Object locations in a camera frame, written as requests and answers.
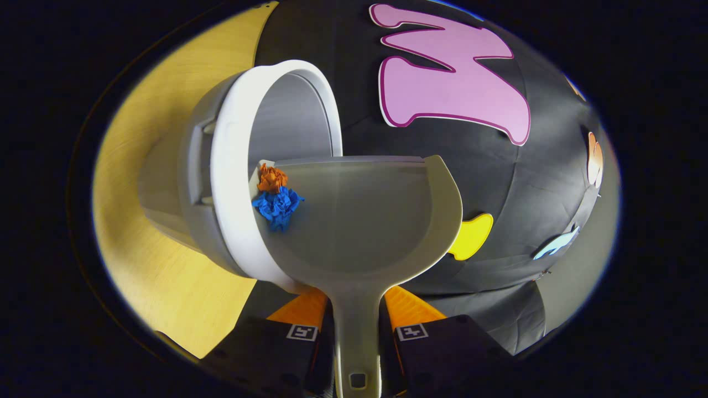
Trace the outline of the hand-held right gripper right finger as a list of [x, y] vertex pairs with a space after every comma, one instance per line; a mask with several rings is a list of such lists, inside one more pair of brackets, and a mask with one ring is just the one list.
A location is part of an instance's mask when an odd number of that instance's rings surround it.
[[468, 315], [448, 317], [402, 287], [379, 319], [384, 397], [493, 397], [513, 356]]

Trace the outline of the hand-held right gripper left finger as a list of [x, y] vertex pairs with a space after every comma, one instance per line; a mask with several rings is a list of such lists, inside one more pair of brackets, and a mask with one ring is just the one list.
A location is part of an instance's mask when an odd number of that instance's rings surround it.
[[336, 396], [328, 297], [253, 288], [232, 332], [208, 353], [207, 367], [244, 397]]

